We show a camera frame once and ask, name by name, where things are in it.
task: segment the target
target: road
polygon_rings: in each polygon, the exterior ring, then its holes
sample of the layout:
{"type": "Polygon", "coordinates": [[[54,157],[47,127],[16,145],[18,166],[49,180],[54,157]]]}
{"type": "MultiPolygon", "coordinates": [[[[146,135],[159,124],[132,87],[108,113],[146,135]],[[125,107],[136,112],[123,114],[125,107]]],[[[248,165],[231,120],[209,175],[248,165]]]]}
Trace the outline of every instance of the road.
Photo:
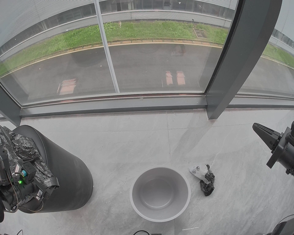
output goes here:
{"type": "MultiPolygon", "coordinates": [[[[220,48],[180,44],[109,47],[120,92],[204,91],[220,48]]],[[[21,104],[115,93],[103,48],[57,56],[2,78],[21,104]]],[[[294,94],[294,72],[261,58],[242,92],[294,94]]]]}

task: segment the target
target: cylindrical stool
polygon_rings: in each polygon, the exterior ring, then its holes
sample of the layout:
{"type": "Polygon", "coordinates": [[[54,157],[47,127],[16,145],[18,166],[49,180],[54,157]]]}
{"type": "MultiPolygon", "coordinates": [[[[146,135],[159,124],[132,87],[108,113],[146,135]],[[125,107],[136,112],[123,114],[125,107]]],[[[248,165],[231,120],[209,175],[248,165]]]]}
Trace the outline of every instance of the cylindrical stool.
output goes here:
{"type": "MultiPolygon", "coordinates": [[[[39,213],[75,210],[87,203],[93,191],[93,179],[81,159],[53,143],[31,126],[19,126],[13,132],[33,139],[43,160],[59,182],[59,188],[53,190],[39,213]]],[[[40,203],[34,198],[23,206],[35,211],[40,208],[40,203]]],[[[20,210],[32,213],[25,208],[20,210]]]]}

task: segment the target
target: white label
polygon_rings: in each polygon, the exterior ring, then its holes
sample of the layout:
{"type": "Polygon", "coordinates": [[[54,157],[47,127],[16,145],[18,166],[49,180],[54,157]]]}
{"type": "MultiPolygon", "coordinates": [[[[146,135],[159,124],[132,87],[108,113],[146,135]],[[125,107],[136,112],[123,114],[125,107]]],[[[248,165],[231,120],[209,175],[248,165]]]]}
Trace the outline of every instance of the white label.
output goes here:
{"type": "Polygon", "coordinates": [[[17,164],[14,172],[18,172],[18,171],[19,171],[19,165],[17,164]]]}
{"type": "Polygon", "coordinates": [[[41,189],[39,189],[39,192],[37,193],[37,195],[38,195],[38,197],[36,197],[36,199],[40,200],[40,197],[41,197],[41,195],[42,195],[42,191],[41,191],[41,189]]]}

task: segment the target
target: cable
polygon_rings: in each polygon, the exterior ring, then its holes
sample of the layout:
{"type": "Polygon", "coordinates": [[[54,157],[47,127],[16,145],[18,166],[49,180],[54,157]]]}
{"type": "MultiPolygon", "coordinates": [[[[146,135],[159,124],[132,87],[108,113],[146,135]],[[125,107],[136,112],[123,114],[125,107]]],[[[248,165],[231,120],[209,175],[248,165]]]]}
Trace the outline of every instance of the cable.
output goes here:
{"type": "Polygon", "coordinates": [[[138,233],[138,232],[145,232],[145,233],[147,233],[148,235],[150,235],[147,231],[145,231],[145,230],[139,230],[139,231],[137,231],[137,232],[135,232],[133,235],[135,235],[136,233],[138,233]]]}
{"type": "Polygon", "coordinates": [[[6,171],[6,175],[7,175],[7,178],[8,178],[8,180],[9,180],[10,184],[11,184],[11,187],[12,187],[12,189],[13,189],[13,191],[14,191],[14,194],[15,194],[15,196],[16,196],[17,207],[16,207],[16,210],[15,210],[15,211],[13,211],[13,210],[11,210],[11,211],[4,210],[4,211],[5,211],[5,212],[8,212],[8,213],[15,213],[15,212],[17,212],[18,207],[19,207],[19,206],[18,206],[18,204],[19,204],[19,202],[18,202],[18,197],[17,197],[16,191],[15,191],[15,189],[14,189],[14,187],[13,187],[13,184],[11,183],[11,180],[10,180],[10,178],[9,178],[9,175],[8,175],[7,171],[6,171]]]}
{"type": "Polygon", "coordinates": [[[39,197],[39,198],[40,198],[40,200],[41,200],[41,202],[42,202],[42,207],[41,207],[39,210],[37,210],[37,211],[32,211],[32,210],[30,210],[29,208],[26,208],[26,207],[20,207],[20,208],[27,209],[27,210],[29,210],[29,211],[31,211],[31,212],[34,212],[34,213],[36,213],[36,212],[38,212],[38,211],[42,210],[42,208],[43,208],[43,206],[44,206],[44,202],[43,202],[42,198],[41,198],[40,196],[36,195],[36,194],[33,194],[33,193],[30,193],[29,195],[34,195],[34,196],[37,196],[37,197],[39,197]]]}
{"type": "Polygon", "coordinates": [[[282,222],[284,219],[286,219],[286,218],[288,218],[288,217],[290,217],[290,216],[292,216],[292,215],[288,215],[288,216],[286,216],[285,218],[281,219],[280,222],[282,222]]]}
{"type": "Polygon", "coordinates": [[[24,235],[24,232],[22,229],[17,233],[17,235],[19,235],[20,232],[22,232],[22,235],[24,235]]]}

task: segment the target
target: gray trash can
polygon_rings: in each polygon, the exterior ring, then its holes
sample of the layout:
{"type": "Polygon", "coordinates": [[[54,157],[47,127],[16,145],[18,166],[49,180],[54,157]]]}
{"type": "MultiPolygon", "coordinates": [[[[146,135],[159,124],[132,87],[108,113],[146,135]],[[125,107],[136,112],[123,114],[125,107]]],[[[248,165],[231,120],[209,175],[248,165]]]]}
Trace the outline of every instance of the gray trash can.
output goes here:
{"type": "MultiPolygon", "coordinates": [[[[92,175],[85,163],[31,126],[19,126],[13,132],[33,139],[40,155],[59,182],[59,188],[53,190],[38,213],[69,211],[84,206],[93,191],[92,175]]],[[[37,211],[41,208],[42,203],[34,198],[23,206],[37,211]]],[[[32,213],[25,208],[19,208],[19,210],[32,213]]]]}

